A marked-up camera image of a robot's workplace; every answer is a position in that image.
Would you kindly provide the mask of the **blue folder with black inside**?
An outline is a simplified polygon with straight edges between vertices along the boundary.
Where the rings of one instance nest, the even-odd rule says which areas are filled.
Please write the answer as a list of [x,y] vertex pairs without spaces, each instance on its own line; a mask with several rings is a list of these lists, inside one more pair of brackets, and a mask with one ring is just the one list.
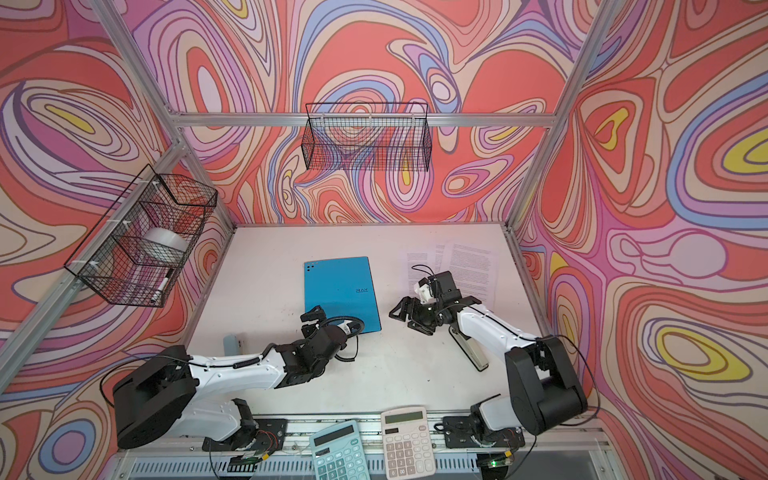
[[328,318],[337,316],[359,318],[365,324],[363,334],[381,330],[381,319],[368,257],[305,262],[303,274],[306,311],[320,306]]

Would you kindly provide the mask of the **printed white paper sheet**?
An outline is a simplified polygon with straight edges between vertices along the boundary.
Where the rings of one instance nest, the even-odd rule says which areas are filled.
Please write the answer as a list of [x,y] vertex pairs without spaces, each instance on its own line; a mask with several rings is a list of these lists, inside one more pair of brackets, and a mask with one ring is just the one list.
[[442,268],[449,271],[464,296],[474,296],[486,307],[495,305],[499,256],[492,250],[449,242]]

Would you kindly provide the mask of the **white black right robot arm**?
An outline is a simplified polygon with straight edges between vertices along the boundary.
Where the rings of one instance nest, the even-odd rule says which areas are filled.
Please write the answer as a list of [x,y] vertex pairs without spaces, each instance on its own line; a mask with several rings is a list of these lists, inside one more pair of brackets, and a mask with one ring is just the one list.
[[410,329],[431,336],[447,325],[477,368],[487,351],[503,360],[508,393],[470,407],[470,414],[445,418],[440,430],[450,448],[472,442],[490,448],[504,443],[507,432],[523,430],[533,436],[556,427],[588,424],[580,416],[588,400],[563,342],[553,336],[535,337],[500,319],[473,296],[450,301],[404,297],[388,316]]

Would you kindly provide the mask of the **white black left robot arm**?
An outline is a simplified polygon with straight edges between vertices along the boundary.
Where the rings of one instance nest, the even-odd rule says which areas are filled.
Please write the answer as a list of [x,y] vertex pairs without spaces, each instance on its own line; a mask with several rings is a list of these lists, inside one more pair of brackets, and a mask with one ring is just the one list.
[[113,388],[118,447],[189,437],[202,439],[207,451],[250,448],[260,426],[236,392],[308,383],[365,328],[357,317],[327,317],[319,306],[301,320],[301,339],[270,343],[256,355],[206,357],[174,345],[144,360]]

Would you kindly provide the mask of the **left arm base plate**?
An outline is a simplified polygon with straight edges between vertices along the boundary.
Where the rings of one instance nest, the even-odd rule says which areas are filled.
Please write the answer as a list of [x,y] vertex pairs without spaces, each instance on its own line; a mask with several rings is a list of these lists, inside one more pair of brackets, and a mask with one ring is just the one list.
[[[222,441],[205,438],[202,450],[209,454],[212,468],[218,472],[244,471],[255,468],[283,449],[288,420],[285,418],[261,418],[246,421],[231,437]],[[217,467],[213,462],[213,453],[234,453],[226,460],[224,467]]]

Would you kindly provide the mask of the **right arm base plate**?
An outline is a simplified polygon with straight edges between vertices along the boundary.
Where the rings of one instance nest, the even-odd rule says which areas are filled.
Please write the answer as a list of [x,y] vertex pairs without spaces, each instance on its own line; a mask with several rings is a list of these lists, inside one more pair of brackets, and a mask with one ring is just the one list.
[[479,415],[445,416],[435,424],[448,449],[480,449],[481,468],[500,468],[514,462],[515,453],[526,445],[520,428],[491,430]]

